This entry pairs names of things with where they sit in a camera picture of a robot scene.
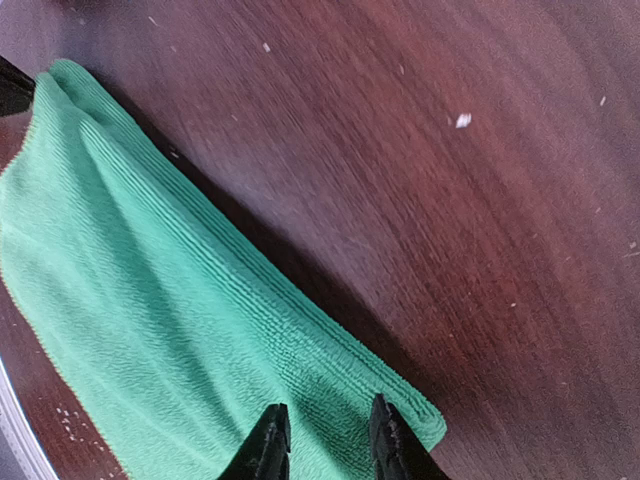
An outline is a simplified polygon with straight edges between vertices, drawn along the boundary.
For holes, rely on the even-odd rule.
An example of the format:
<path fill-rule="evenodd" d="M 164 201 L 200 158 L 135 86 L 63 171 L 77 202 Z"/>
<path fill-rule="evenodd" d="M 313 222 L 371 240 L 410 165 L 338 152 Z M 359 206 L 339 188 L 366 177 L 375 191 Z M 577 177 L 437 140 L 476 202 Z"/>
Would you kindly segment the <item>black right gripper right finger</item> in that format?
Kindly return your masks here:
<path fill-rule="evenodd" d="M 421 444 L 396 406 L 383 394 L 376 394 L 373 399 L 369 442 L 376 479 L 450 479 Z"/>

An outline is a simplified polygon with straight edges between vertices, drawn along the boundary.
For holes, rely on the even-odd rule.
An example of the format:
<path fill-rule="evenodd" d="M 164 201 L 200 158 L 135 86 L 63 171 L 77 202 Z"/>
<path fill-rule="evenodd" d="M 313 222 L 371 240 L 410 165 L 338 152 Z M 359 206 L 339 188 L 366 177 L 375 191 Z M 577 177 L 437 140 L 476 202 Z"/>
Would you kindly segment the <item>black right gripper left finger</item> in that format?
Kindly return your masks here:
<path fill-rule="evenodd" d="M 289 480 L 291 427 L 285 404 L 270 404 L 219 480 Z"/>

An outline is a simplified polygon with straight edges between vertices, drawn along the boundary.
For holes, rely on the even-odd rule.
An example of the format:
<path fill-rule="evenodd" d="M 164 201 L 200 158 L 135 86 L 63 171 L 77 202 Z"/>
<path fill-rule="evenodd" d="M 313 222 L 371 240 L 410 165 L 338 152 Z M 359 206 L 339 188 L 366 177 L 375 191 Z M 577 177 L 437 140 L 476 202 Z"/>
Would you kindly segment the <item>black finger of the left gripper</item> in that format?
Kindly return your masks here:
<path fill-rule="evenodd" d="M 0 116 L 8 117 L 28 111 L 34 92 L 34 80 L 0 57 Z"/>

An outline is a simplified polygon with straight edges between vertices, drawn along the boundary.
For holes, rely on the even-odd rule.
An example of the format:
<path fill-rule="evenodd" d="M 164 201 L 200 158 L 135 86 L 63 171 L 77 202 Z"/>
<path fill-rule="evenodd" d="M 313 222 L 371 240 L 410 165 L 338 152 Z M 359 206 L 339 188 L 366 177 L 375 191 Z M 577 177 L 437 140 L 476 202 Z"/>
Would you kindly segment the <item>green microfiber towel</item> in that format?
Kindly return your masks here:
<path fill-rule="evenodd" d="M 83 67 L 35 80 L 1 175 L 1 277 L 132 479 L 218 479 L 270 404 L 295 479 L 371 479 L 376 394 L 442 414 L 307 298 Z"/>

